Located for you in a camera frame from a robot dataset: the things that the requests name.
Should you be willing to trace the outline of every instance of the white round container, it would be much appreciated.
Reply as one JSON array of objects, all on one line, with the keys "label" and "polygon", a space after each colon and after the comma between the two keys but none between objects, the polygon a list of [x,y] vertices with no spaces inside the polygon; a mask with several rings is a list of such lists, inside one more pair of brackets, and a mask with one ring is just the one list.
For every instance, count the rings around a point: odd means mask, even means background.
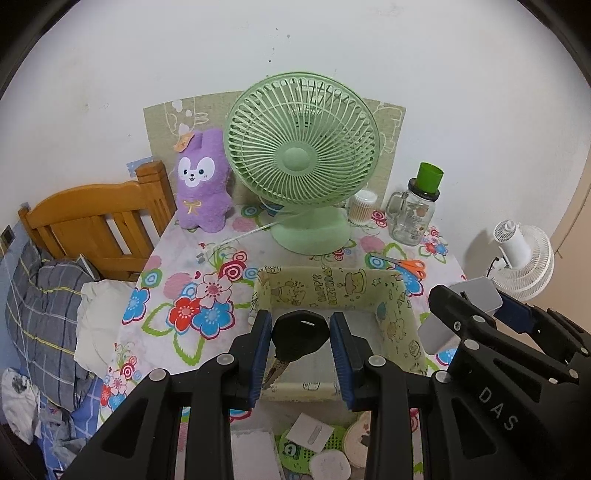
[{"label": "white round container", "polygon": [[375,210],[378,196],[370,190],[360,190],[349,199],[349,222],[367,225]]}]

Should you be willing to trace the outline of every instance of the black car key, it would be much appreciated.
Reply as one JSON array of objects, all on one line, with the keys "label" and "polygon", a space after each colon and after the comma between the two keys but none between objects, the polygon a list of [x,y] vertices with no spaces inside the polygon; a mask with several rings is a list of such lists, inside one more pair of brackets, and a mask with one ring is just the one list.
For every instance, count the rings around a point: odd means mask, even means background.
[{"label": "black car key", "polygon": [[275,358],[263,382],[263,389],[269,388],[291,362],[317,351],[329,336],[329,326],[318,313],[297,310],[281,315],[271,332]]}]

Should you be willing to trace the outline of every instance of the glass mason jar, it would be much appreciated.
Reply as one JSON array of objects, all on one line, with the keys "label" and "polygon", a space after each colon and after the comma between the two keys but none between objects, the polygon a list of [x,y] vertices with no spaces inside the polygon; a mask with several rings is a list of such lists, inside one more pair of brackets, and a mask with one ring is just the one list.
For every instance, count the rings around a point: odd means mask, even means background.
[{"label": "glass mason jar", "polygon": [[408,181],[406,192],[394,192],[386,207],[388,232],[397,242],[418,245],[435,213],[439,191],[425,192],[416,186],[416,179]]}]

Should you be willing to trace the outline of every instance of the orange scissor handle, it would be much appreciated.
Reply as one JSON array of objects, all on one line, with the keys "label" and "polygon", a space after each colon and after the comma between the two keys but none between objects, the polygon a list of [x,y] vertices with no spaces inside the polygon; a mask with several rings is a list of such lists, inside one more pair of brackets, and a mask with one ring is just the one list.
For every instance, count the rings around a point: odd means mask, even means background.
[{"label": "orange scissor handle", "polygon": [[412,273],[419,280],[427,278],[425,262],[422,262],[421,260],[399,260],[398,264]]}]

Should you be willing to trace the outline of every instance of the green desk fan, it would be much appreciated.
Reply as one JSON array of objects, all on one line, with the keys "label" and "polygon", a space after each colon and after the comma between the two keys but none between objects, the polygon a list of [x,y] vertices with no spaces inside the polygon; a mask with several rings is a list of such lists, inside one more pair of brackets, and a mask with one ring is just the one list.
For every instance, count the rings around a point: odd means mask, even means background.
[{"label": "green desk fan", "polygon": [[234,173],[283,205],[271,227],[283,247],[325,255],[350,226],[334,205],[363,187],[379,157],[375,120],[352,90],[314,73],[282,73],[240,95],[224,132]]}]

